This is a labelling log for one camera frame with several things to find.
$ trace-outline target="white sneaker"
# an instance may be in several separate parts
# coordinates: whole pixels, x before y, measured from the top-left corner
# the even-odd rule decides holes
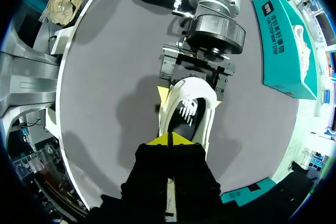
[[[300,60],[300,70],[301,70],[301,79],[305,80],[307,72],[309,70],[309,60],[310,60],[310,49],[307,46],[307,43],[303,39],[304,27],[301,25],[293,26],[295,42],[298,47],[299,60]]]
[[[160,108],[159,136],[176,132],[202,144],[207,153],[217,104],[217,95],[205,80],[182,79],[170,88],[166,103]]]

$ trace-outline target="black clamp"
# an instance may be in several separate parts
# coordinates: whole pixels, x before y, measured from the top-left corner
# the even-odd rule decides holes
[[[168,81],[164,85],[166,88],[194,76],[207,81],[215,90],[217,100],[223,100],[228,77],[235,73],[235,65],[229,62],[228,57],[213,60],[200,50],[193,52],[185,42],[181,47],[164,45],[163,51],[160,78]]]

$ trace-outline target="gray circular platform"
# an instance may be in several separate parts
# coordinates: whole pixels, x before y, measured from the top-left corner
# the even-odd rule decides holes
[[[183,28],[174,0],[94,0],[81,20],[58,86],[62,145],[68,172],[85,204],[120,197],[139,144],[158,133],[156,84],[162,44]],[[208,165],[222,191],[271,176],[286,151],[298,100],[262,84],[263,61],[251,0],[236,20],[246,30],[236,73],[216,109]]]

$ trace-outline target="new balance logo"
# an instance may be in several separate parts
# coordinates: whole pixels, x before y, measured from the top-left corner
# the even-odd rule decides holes
[[[189,126],[193,123],[193,117],[197,111],[197,103],[190,100],[183,100],[182,104],[184,107],[180,108],[179,114],[187,121]]]

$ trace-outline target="teal shoe box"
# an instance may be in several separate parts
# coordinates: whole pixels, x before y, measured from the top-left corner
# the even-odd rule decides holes
[[[293,98],[316,100],[317,70],[312,44],[303,20],[287,0],[253,0],[264,54],[264,84]],[[304,27],[303,39],[311,50],[309,70],[301,78],[293,25]]]

